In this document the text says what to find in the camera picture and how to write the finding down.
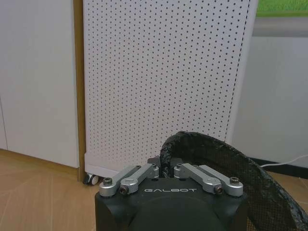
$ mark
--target wood baseboard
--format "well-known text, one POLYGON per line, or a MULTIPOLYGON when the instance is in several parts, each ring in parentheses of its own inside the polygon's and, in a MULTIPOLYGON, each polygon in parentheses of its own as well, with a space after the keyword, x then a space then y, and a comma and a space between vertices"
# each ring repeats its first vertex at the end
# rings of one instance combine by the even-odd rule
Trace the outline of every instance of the wood baseboard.
POLYGON ((86 153, 86 115, 85 115, 85 83, 84 83, 84 49, 83 49, 83 1, 73 0, 74 6, 74 34, 75 34, 75 69, 77 92, 77 120, 79 168, 78 180, 85 177, 86 153))
MULTIPOLYGON (((277 162, 262 160, 257 158, 251 158, 258 165, 266 165, 266 164, 277 164, 277 162)), ((269 172, 276 172, 284 175, 289 175, 293 177, 300 177, 304 179, 308 179, 308 168, 307 167, 299 167, 294 165, 280 165, 280 166, 267 166, 264 167, 264 170, 269 172)))
POLYGON ((0 156, 5 156, 8 158, 13 158, 15 160, 32 163, 38 166, 42 166, 42 167, 53 169, 59 172, 65 172, 65 173, 74 175, 76 176, 76 178, 78 177, 78 168, 61 165, 61 164, 58 164, 52 161, 43 160, 43 159, 39 159, 39 158, 32 157, 29 155, 15 153, 15 152, 4 150, 4 149, 0 149, 0 156))

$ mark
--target white wall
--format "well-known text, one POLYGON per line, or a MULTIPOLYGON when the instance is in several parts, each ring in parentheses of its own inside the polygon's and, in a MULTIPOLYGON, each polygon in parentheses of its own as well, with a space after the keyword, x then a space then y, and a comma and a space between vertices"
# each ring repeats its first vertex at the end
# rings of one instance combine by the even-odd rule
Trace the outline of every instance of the white wall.
POLYGON ((276 162, 308 154, 308 38, 252 38, 232 145, 276 162))
POLYGON ((0 93, 8 149, 73 167, 77 160, 72 0, 0 7, 0 93))

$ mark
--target wooden floor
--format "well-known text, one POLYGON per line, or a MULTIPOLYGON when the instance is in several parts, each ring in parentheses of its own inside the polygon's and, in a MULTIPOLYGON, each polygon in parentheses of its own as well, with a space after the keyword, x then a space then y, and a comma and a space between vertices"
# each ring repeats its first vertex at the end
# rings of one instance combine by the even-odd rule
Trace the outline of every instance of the wooden floor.
MULTIPOLYGON (((308 180, 270 174, 308 212, 308 180)), ((0 231, 94 231, 97 191, 76 175, 0 151, 0 231)))

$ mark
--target black mesh fabric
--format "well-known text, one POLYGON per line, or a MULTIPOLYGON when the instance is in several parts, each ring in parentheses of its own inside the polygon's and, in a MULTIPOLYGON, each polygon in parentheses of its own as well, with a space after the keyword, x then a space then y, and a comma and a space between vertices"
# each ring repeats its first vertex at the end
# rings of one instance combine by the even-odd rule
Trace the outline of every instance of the black mesh fabric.
POLYGON ((206 164, 228 177, 238 177, 248 195, 248 231, 308 231, 308 216, 297 202, 258 164, 230 145, 207 135, 181 131, 163 144, 161 177, 169 177, 171 157, 193 165, 206 164))

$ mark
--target black plastic housing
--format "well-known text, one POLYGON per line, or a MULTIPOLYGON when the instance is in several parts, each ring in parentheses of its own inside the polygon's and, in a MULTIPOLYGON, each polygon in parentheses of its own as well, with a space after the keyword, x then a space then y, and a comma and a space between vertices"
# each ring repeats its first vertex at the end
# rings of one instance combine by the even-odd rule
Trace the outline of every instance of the black plastic housing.
POLYGON ((131 195, 95 195, 96 231, 245 231, 247 195, 213 195, 192 179, 145 179, 131 195))

